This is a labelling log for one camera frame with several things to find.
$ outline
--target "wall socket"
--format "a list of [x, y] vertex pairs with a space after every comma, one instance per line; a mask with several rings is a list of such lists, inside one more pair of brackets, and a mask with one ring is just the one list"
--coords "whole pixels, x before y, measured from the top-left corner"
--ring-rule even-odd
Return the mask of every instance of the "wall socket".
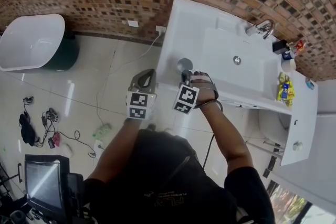
[[164, 26], [159, 26], [159, 25], [156, 26], [156, 32], [159, 32], [159, 33], [166, 33], [166, 29], [167, 27], [164, 27]]

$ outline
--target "white cable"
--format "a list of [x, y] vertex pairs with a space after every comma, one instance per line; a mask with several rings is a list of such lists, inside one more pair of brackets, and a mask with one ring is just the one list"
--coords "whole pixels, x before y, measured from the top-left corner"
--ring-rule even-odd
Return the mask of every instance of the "white cable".
[[122, 68], [122, 67], [124, 67], [124, 66], [126, 66], [126, 65], [128, 65], [128, 64], [130, 64], [130, 63], [132, 63], [132, 62], [136, 62], [136, 61], [140, 60], [142, 57], [144, 57], [144, 56], [149, 52], [149, 50], [153, 47], [154, 43], [156, 42], [156, 40], [157, 40], [160, 36], [161, 36], [161, 32], [159, 32], [159, 35], [156, 37], [156, 39], [154, 39], [153, 43], [150, 45], [150, 47], [148, 48], [148, 50], [147, 50], [145, 53], [143, 53], [139, 58], [137, 58], [136, 60], [132, 60], [132, 61], [129, 61], [129, 62], [127, 62], [127, 63], [124, 63], [123, 65], [121, 65], [120, 67], [118, 67], [118, 68], [116, 69], [116, 71], [112, 72], [111, 74], [109, 74], [109, 75], [106, 77], [104, 84], [102, 85], [102, 87], [99, 89], [99, 91], [98, 91], [97, 94], [96, 94], [96, 113], [97, 113], [97, 116], [98, 116], [98, 118], [100, 119], [100, 122], [101, 122], [102, 125], [104, 125], [104, 122], [103, 122], [103, 120], [100, 118], [99, 113], [98, 113], [98, 94], [100, 93], [100, 91], [101, 91], [102, 89], [105, 90], [105, 87], [106, 87], [106, 84], [107, 84], [107, 80], [109, 79], [109, 77], [110, 77], [111, 75], [115, 74], [120, 68]]

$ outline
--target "faucet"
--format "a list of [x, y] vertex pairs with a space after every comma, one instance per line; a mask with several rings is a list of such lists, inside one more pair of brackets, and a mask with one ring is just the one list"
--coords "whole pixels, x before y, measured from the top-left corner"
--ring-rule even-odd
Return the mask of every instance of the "faucet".
[[262, 38], [267, 39], [274, 32], [274, 22], [272, 20], [264, 20], [258, 25], [252, 25], [250, 28], [246, 29], [246, 34], [252, 36], [254, 33], [265, 33]]

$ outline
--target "bracelet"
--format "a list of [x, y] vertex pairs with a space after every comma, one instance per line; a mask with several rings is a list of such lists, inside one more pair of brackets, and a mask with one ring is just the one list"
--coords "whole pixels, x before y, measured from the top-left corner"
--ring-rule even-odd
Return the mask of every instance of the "bracelet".
[[217, 103], [217, 104], [219, 105], [219, 108], [220, 108], [221, 111], [223, 112], [223, 106], [222, 106], [221, 102], [219, 102], [218, 100], [215, 100], [215, 99], [206, 101], [206, 102], [204, 102], [203, 104], [196, 105], [195, 108], [196, 108], [196, 109], [199, 109], [199, 108], [201, 108], [201, 107], [203, 107], [203, 106], [205, 106], [205, 105], [207, 105], [207, 104], [210, 104], [210, 103]]

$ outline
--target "white wall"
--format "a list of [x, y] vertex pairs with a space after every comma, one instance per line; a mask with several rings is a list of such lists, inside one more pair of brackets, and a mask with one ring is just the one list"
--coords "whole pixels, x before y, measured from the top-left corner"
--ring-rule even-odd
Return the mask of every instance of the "white wall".
[[[318, 82], [318, 86], [318, 111], [336, 112], [336, 80]], [[277, 165], [271, 179], [336, 215], [336, 117], [317, 118], [309, 158]]]

